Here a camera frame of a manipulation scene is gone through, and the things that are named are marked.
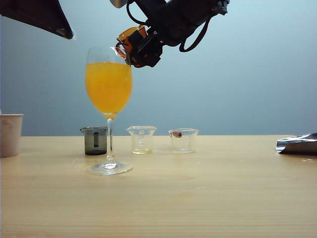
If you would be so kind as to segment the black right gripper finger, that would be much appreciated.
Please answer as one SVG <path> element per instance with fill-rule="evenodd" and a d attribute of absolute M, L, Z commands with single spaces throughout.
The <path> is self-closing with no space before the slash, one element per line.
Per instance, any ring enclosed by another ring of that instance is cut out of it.
<path fill-rule="evenodd" d="M 160 60 L 162 43 L 156 40 L 143 40 L 132 45 L 130 64 L 135 67 L 154 67 Z"/>
<path fill-rule="evenodd" d="M 140 31 L 134 31 L 128 36 L 130 49 L 127 51 L 129 54 L 152 54 L 155 50 L 155 34 L 146 34 L 143 36 Z"/>

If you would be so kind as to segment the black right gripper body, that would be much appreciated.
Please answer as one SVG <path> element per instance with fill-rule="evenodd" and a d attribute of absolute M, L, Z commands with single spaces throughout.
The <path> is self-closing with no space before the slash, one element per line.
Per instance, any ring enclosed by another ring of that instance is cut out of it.
<path fill-rule="evenodd" d="M 148 20 L 164 44 L 177 46 L 196 30 L 196 25 L 190 21 L 192 7 L 189 3 L 189 0 L 146 1 Z"/>

